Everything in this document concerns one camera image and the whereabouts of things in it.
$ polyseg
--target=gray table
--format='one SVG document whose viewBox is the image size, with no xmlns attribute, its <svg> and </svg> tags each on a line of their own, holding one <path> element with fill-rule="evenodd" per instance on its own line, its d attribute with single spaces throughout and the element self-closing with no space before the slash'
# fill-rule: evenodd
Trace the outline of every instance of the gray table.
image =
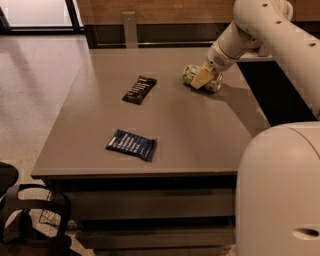
<svg viewBox="0 0 320 256">
<path fill-rule="evenodd" d="M 183 85 L 206 52 L 97 50 L 80 69 L 32 176 L 68 194 L 78 238 L 97 255 L 216 255 L 234 241 L 221 217 L 234 216 L 241 155 L 269 124 L 237 65 L 219 93 Z M 142 105 L 122 101 L 139 75 L 158 83 Z M 157 138 L 152 162 L 107 151 L 117 129 Z"/>
</svg>

